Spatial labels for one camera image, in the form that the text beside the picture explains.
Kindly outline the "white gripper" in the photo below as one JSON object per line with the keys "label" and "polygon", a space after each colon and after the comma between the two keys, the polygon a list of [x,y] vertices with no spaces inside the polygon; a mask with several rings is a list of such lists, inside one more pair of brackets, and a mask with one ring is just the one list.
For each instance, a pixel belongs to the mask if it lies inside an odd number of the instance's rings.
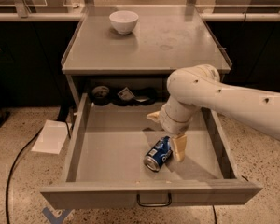
{"label": "white gripper", "polygon": [[188,129],[193,115],[199,110],[198,106],[185,105],[170,97],[161,107],[160,112],[147,114],[147,119],[160,123],[167,133],[175,135],[171,138],[171,148],[178,162],[185,159],[187,137],[184,132]]}

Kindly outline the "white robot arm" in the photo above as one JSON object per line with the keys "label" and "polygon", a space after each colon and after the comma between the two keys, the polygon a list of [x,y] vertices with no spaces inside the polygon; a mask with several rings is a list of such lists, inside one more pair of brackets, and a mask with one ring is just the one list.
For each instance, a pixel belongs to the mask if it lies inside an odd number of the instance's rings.
{"label": "white robot arm", "polygon": [[202,64],[175,70],[167,79],[169,99],[147,118],[170,135],[177,161],[185,159],[186,130],[193,115],[208,108],[280,141],[280,93],[220,82],[218,70]]}

